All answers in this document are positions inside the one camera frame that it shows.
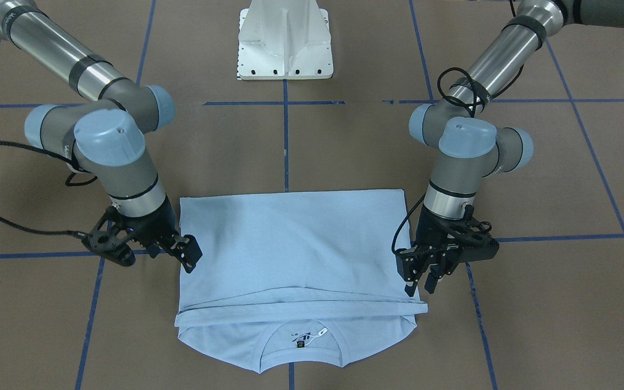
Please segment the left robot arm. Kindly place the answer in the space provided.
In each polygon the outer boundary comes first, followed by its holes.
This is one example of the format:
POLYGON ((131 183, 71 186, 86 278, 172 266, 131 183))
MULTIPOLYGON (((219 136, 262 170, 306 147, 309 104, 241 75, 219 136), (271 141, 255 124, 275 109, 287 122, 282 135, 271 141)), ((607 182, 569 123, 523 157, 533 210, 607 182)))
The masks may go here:
POLYGON ((520 1, 513 18, 470 69, 461 74, 435 104, 419 106, 409 119, 409 133, 438 149, 420 210, 414 245, 394 248, 397 271, 413 296, 421 277, 433 293, 438 281, 461 263, 492 259, 499 243, 490 222, 475 219, 475 196, 483 178, 519 170, 532 158, 526 131, 498 128, 478 114, 512 86, 528 57, 565 25, 624 29, 624 1, 520 1))

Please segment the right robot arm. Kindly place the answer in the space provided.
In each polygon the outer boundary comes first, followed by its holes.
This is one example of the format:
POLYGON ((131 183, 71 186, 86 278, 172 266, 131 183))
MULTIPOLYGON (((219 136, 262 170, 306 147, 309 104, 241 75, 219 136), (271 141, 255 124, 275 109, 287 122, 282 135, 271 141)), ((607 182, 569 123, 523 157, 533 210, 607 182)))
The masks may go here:
POLYGON ((196 238, 181 235, 176 215, 146 146, 146 133, 175 118, 170 94, 159 86, 137 86, 111 62, 85 47, 50 20, 33 1, 0 1, 0 39, 11 42, 66 82, 87 103, 41 105, 25 119, 28 144, 0 141, 65 162, 72 174, 89 173, 111 205, 89 232, 35 230, 0 216, 25 232, 71 236, 87 250, 122 267, 135 262, 130 242, 149 256, 162 251, 184 271, 202 252, 196 238))

